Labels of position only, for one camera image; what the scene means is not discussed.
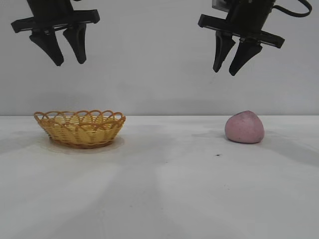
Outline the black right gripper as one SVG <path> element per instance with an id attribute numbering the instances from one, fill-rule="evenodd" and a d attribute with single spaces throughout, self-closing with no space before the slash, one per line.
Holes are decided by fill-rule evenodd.
<path id="1" fill-rule="evenodd" d="M 217 73 L 228 53 L 235 45 L 232 36 L 256 41 L 241 41 L 229 67 L 229 73 L 237 72 L 262 50 L 260 43 L 277 48 L 282 47 L 284 39 L 262 30 L 271 10 L 273 0 L 213 0 L 212 8 L 227 12 L 225 19 L 202 14 L 198 25 L 215 30 L 216 49 L 213 70 Z"/>

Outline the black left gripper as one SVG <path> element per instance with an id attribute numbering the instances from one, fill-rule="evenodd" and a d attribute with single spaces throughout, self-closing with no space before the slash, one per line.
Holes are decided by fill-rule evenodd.
<path id="1" fill-rule="evenodd" d="M 74 10 L 69 0 L 28 0 L 27 3 L 33 16 L 12 22 L 14 32 L 32 31 L 30 40 L 40 47 L 56 66 L 61 66 L 64 57 L 54 31 L 67 28 L 63 36 L 70 44 L 78 63 L 83 64 L 87 60 L 86 24 L 100 21 L 98 11 Z"/>

